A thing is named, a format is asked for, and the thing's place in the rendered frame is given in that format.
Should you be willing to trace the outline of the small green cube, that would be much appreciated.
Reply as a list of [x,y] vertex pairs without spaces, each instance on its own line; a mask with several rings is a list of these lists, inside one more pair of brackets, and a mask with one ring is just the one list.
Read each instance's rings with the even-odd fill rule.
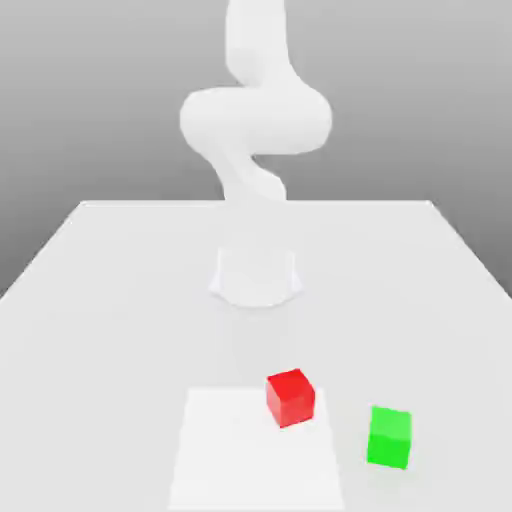
[[412,415],[373,405],[366,461],[371,464],[406,470],[412,445]]

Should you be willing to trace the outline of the small red cube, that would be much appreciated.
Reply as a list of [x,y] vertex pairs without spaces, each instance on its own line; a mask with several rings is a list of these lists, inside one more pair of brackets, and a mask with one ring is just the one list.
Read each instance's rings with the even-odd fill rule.
[[280,428],[314,416],[316,392],[299,368],[268,376],[265,393],[267,407]]

